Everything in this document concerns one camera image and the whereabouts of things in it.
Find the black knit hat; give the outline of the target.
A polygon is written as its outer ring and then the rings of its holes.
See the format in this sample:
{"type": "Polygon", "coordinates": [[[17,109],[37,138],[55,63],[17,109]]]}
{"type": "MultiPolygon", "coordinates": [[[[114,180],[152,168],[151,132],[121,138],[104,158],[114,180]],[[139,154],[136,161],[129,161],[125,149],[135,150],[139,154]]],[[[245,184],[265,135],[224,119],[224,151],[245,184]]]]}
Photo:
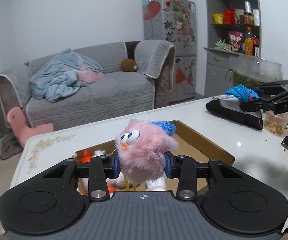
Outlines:
{"type": "Polygon", "coordinates": [[[206,104],[206,109],[212,115],[219,118],[235,122],[240,125],[261,131],[263,129],[262,117],[256,117],[252,114],[242,113],[233,109],[228,109],[220,105],[220,100],[215,99],[206,104]]]}

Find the pink plastic stool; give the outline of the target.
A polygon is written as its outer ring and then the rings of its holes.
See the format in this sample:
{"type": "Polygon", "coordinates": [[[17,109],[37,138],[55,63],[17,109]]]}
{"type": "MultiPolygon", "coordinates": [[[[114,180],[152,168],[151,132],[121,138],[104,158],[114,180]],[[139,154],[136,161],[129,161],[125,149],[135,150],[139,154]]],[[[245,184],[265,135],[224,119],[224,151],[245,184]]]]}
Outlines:
{"type": "Polygon", "coordinates": [[[26,118],[20,107],[14,107],[7,113],[7,122],[9,123],[15,137],[20,145],[25,147],[28,139],[35,135],[53,132],[53,124],[41,124],[35,128],[30,128],[26,124],[26,118]]]}

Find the orange plastic bundle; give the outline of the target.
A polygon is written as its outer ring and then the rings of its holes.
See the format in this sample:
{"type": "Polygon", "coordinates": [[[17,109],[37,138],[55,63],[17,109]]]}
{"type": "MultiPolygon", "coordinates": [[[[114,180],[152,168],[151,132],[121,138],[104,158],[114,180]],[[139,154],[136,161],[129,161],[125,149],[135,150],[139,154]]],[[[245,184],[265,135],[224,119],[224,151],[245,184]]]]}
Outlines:
{"type": "Polygon", "coordinates": [[[94,151],[85,149],[82,152],[81,163],[88,163],[95,156],[94,151]]]}

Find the grey sofa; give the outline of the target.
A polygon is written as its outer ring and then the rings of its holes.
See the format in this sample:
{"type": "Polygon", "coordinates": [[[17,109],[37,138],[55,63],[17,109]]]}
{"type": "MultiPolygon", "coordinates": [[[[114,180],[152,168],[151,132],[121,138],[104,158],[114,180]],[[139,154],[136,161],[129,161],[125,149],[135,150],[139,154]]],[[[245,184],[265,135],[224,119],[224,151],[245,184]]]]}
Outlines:
{"type": "Polygon", "coordinates": [[[30,78],[55,55],[39,58],[0,73],[0,102],[5,114],[20,107],[31,127],[53,124],[55,130],[84,125],[157,107],[156,98],[168,105],[167,92],[159,92],[155,80],[165,66],[173,74],[175,46],[165,40],[116,42],[73,50],[104,68],[104,77],[80,88],[67,98],[50,103],[35,99],[30,78]],[[121,72],[124,59],[136,62],[136,72],[121,72]]]}

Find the white green sock bundle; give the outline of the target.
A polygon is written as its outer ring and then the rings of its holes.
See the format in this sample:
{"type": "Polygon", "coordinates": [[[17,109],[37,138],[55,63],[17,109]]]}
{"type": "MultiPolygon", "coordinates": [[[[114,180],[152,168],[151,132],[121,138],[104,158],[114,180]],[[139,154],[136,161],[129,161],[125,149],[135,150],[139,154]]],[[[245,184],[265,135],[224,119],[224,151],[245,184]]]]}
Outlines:
{"type": "Polygon", "coordinates": [[[106,151],[105,151],[105,150],[96,150],[96,151],[94,152],[93,157],[99,157],[99,156],[101,156],[101,155],[106,155],[106,151]]]}

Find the pink clothing on sofa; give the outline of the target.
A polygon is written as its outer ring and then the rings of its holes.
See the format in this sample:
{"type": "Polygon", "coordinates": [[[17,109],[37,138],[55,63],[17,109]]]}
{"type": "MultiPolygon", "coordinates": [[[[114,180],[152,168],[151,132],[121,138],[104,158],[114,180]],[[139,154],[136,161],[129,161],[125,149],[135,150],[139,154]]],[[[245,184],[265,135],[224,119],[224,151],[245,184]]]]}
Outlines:
{"type": "Polygon", "coordinates": [[[104,77],[104,74],[102,72],[94,72],[89,66],[83,65],[77,77],[79,82],[91,84],[104,77]]]}

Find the blue sock bundle dark band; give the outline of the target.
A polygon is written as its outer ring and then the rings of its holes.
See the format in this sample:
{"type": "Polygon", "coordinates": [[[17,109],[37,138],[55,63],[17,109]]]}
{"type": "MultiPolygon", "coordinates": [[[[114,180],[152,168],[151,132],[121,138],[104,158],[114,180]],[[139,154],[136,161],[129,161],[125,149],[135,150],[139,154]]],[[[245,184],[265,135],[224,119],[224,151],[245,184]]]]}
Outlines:
{"type": "Polygon", "coordinates": [[[224,94],[220,96],[220,102],[225,105],[240,106],[241,102],[259,98],[259,95],[254,90],[240,84],[224,92],[224,94]]]}

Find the grey shelf cabinet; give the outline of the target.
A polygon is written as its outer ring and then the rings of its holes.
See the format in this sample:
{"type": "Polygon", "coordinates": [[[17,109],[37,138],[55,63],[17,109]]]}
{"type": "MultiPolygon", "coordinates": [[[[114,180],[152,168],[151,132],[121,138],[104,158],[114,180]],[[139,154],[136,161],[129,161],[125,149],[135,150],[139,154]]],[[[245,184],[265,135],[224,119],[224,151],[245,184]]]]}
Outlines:
{"type": "Polygon", "coordinates": [[[206,0],[208,43],[205,96],[212,97],[237,85],[244,78],[236,69],[241,55],[248,55],[245,39],[260,54],[259,0],[206,0]]]}

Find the pink fluffy bird toy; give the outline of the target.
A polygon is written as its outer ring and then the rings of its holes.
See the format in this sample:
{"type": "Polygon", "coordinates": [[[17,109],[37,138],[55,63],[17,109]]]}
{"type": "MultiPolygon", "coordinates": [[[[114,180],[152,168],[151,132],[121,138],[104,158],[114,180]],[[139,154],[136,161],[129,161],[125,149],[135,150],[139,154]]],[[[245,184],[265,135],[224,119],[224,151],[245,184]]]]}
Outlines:
{"type": "Polygon", "coordinates": [[[130,119],[115,138],[126,190],[147,181],[165,178],[165,153],[176,150],[176,126],[169,121],[130,119]]]}

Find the decorated grey refrigerator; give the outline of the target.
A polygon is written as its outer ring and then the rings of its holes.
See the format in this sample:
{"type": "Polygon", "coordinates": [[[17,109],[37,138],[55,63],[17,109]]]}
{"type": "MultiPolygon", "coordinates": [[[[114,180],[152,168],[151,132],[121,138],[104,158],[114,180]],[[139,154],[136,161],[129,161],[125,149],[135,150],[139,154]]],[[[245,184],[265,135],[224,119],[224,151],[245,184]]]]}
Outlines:
{"type": "Polygon", "coordinates": [[[196,9],[188,0],[142,0],[144,38],[175,46],[174,89],[169,102],[195,97],[196,9]]]}

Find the glass fish tank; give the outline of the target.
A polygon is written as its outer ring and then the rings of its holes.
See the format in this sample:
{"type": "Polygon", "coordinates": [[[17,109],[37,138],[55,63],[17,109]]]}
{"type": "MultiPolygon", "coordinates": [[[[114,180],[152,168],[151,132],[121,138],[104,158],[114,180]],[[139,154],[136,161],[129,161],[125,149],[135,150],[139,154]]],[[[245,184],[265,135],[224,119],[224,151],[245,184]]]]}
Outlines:
{"type": "Polygon", "coordinates": [[[240,55],[233,70],[233,86],[254,88],[261,84],[283,80],[280,63],[250,55],[240,55]]]}

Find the brown floor mat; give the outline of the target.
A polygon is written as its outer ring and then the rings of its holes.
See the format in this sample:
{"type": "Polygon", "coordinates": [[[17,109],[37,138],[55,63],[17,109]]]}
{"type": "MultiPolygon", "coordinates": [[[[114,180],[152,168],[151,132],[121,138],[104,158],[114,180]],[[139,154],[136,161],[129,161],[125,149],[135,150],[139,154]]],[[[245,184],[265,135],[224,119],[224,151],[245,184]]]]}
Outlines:
{"type": "Polygon", "coordinates": [[[6,160],[23,151],[23,146],[19,143],[14,134],[10,134],[2,141],[0,159],[6,160]]]}

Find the brown cardboard box tray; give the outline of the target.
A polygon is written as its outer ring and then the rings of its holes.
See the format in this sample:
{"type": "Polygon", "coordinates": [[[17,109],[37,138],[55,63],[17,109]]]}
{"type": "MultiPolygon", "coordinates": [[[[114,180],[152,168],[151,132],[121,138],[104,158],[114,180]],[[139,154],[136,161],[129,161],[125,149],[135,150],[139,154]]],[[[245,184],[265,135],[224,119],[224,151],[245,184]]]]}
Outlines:
{"type": "MultiPolygon", "coordinates": [[[[191,127],[187,126],[179,120],[171,121],[177,127],[174,139],[178,143],[178,148],[173,152],[173,155],[187,155],[194,158],[197,162],[208,163],[209,159],[219,159],[224,163],[233,165],[235,157],[225,151],[223,148],[204,137],[191,127]]],[[[85,148],[91,151],[105,150],[107,155],[111,155],[115,150],[115,141],[107,141],[98,145],[85,148]]],[[[75,152],[73,157],[77,163],[81,163],[83,150],[75,152]]],[[[146,184],[137,185],[137,191],[156,191],[156,190],[171,190],[177,189],[178,179],[165,179],[157,182],[148,182],[146,184]]]]}

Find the plastic snack container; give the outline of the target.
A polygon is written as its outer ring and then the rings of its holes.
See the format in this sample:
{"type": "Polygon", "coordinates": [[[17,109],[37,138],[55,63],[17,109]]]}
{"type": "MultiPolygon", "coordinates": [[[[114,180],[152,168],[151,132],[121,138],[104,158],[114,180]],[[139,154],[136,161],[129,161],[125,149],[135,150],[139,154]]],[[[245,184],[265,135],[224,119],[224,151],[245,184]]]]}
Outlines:
{"type": "Polygon", "coordinates": [[[283,135],[288,129],[288,113],[274,114],[273,111],[266,111],[264,126],[275,135],[283,135]]]}

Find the light blue blanket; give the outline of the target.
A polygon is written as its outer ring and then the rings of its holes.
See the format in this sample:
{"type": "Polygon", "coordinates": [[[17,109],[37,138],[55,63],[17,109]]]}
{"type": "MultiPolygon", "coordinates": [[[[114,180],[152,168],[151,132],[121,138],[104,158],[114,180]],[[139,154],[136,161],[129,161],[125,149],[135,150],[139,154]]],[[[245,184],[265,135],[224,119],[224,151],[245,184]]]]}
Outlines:
{"type": "Polygon", "coordinates": [[[55,103],[76,94],[80,88],[89,85],[78,81],[77,74],[83,65],[89,66],[94,72],[104,73],[99,63],[71,49],[55,55],[30,78],[32,97],[55,103]]]}

